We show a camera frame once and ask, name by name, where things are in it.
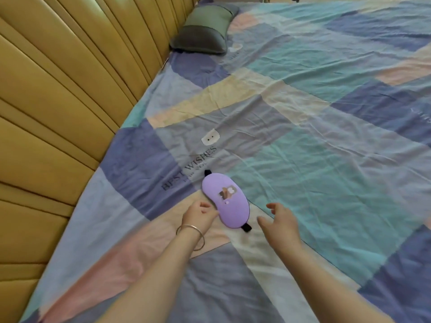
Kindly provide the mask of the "yellow padded headboard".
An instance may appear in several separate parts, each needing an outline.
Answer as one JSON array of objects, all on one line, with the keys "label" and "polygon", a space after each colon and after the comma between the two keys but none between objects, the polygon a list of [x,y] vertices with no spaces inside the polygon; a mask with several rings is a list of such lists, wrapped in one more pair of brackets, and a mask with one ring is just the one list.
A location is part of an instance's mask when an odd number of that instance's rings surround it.
[{"label": "yellow padded headboard", "polygon": [[198,0],[0,0],[0,323],[18,323],[89,179]]}]

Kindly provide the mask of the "purple sleep eye mask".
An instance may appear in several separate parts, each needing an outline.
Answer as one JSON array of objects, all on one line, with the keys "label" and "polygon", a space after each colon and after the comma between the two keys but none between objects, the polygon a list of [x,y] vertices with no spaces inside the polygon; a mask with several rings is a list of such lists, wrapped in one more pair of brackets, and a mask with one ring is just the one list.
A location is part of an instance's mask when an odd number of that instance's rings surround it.
[{"label": "purple sleep eye mask", "polygon": [[248,223],[250,218],[249,202],[235,182],[222,173],[204,171],[202,192],[215,205],[221,222],[230,229],[242,229],[249,233],[252,227]]}]

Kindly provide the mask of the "person's left hand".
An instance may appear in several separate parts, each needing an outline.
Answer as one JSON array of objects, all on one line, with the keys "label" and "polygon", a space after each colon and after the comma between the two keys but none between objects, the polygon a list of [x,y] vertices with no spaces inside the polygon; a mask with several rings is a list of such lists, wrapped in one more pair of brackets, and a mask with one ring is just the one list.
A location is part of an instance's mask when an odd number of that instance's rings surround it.
[{"label": "person's left hand", "polygon": [[184,213],[179,230],[191,228],[203,237],[213,224],[213,221],[204,219],[204,213],[209,211],[218,210],[208,201],[199,200],[194,202]]}]

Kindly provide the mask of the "person's right hand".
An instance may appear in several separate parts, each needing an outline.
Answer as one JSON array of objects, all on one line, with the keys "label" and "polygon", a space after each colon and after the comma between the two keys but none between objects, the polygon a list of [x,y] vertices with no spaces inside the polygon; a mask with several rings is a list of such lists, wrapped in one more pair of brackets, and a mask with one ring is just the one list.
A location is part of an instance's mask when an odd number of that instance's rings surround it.
[{"label": "person's right hand", "polygon": [[273,231],[264,236],[280,258],[288,258],[302,249],[298,222],[292,211],[281,203],[266,204],[273,214]]}]

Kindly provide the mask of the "person's left forearm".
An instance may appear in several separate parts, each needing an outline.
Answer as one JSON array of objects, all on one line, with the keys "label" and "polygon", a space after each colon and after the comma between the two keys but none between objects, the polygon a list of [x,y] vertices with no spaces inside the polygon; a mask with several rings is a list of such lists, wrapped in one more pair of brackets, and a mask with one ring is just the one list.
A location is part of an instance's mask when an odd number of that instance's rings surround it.
[{"label": "person's left forearm", "polygon": [[165,323],[191,254],[204,239],[184,228],[153,265],[95,323]]}]

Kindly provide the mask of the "person's right forearm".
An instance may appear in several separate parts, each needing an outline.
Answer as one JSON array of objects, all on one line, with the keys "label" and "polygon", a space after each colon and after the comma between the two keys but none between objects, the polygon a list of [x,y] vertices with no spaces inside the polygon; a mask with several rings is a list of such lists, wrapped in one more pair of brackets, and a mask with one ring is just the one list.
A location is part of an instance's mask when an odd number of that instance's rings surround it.
[{"label": "person's right forearm", "polygon": [[272,246],[319,323],[395,323],[322,268],[300,244]]}]

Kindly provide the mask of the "patchwork pastel bed sheet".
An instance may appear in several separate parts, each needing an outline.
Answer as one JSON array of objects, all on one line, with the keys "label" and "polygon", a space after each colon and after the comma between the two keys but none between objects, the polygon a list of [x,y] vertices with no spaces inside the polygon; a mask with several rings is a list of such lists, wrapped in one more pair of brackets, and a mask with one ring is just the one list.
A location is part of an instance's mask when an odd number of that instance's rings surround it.
[{"label": "patchwork pastel bed sheet", "polygon": [[209,169],[243,191],[253,228],[216,220],[169,323],[317,323],[255,226],[273,201],[349,287],[431,323],[431,0],[238,7],[225,55],[171,53],[132,109],[22,322],[95,322]]}]

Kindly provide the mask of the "green and grey pillow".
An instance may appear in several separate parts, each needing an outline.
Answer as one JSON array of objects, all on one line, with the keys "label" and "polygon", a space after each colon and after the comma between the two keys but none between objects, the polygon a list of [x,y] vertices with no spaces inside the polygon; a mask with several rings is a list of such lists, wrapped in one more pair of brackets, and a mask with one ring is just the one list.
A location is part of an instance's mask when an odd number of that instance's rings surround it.
[{"label": "green and grey pillow", "polygon": [[231,3],[198,4],[178,34],[170,40],[175,51],[226,54],[228,28],[240,8]]}]

